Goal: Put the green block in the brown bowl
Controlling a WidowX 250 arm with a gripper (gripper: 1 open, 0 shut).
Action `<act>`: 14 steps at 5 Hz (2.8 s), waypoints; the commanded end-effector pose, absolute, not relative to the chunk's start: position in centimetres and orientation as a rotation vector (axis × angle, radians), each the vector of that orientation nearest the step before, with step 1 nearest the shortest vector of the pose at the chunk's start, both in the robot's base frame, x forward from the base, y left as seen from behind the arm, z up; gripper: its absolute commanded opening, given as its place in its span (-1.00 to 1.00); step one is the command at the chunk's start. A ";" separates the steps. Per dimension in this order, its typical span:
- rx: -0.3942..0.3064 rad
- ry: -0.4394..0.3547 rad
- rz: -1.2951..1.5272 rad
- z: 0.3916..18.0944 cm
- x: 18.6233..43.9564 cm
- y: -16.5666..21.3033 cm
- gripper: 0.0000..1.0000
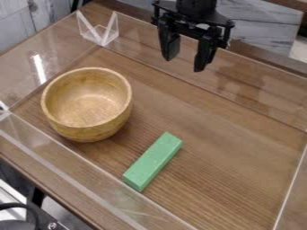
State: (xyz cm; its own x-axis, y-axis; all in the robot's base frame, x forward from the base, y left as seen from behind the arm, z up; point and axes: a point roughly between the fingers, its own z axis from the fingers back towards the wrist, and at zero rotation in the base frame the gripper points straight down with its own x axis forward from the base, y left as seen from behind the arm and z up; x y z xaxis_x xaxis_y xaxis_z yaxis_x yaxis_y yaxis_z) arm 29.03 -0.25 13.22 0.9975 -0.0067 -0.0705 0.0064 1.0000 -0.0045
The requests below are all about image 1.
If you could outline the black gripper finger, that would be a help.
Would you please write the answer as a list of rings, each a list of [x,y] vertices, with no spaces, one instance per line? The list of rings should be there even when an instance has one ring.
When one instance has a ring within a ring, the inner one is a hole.
[[[165,59],[171,61],[181,51],[181,34],[167,22],[159,23],[159,44]]]
[[[198,40],[198,51],[195,54],[195,71],[202,72],[207,64],[213,62],[219,47],[219,37],[205,35]]]

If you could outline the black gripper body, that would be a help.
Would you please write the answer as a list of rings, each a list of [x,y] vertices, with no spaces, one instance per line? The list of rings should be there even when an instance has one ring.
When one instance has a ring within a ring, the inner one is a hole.
[[[153,24],[199,40],[211,38],[214,46],[229,47],[235,22],[217,9],[218,0],[155,0]]]

